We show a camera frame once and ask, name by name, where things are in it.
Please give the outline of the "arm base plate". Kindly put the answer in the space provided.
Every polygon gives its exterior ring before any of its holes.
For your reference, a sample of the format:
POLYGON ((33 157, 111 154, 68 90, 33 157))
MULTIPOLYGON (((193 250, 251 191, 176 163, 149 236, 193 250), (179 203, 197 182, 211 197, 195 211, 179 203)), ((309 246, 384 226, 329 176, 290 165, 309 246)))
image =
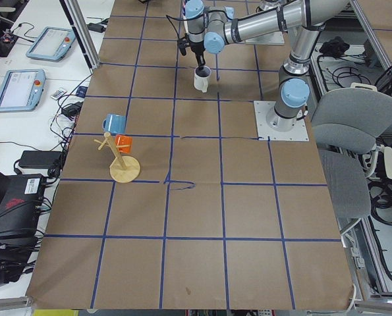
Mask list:
POLYGON ((303 112, 282 118, 275 112, 275 101, 254 101, 258 138, 265 141, 308 142, 303 112))
POLYGON ((274 32, 270 34, 264 34, 255 38, 247 39, 245 44, 250 45, 284 45, 285 40, 282 32, 274 32))

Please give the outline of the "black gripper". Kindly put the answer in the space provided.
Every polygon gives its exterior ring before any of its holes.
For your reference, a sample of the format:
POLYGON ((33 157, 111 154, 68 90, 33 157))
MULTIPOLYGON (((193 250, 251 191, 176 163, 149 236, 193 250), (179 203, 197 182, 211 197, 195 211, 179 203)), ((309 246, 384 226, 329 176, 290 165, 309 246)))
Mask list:
POLYGON ((206 61, 204 58, 204 43, 202 41, 191 41, 189 35, 185 34, 183 37, 178 38, 178 50, 180 51, 182 56, 186 56, 187 48, 190 48, 190 50, 195 54, 198 63, 198 69, 205 67, 206 61))

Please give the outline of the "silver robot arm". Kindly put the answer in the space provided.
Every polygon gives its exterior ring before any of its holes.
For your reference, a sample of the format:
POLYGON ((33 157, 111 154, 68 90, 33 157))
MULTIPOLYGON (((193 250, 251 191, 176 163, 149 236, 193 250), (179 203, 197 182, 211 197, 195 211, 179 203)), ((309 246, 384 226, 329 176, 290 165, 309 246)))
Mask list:
POLYGON ((212 7, 203 1, 185 1, 182 6, 185 32, 177 38, 181 55, 189 49, 197 61, 196 72, 206 68, 204 53, 218 55, 228 45, 262 45, 276 34, 290 33, 291 51, 282 58, 280 94, 291 80, 305 80, 311 56, 325 23, 340 13, 346 1, 262 1, 252 14, 236 17, 228 6, 212 7))

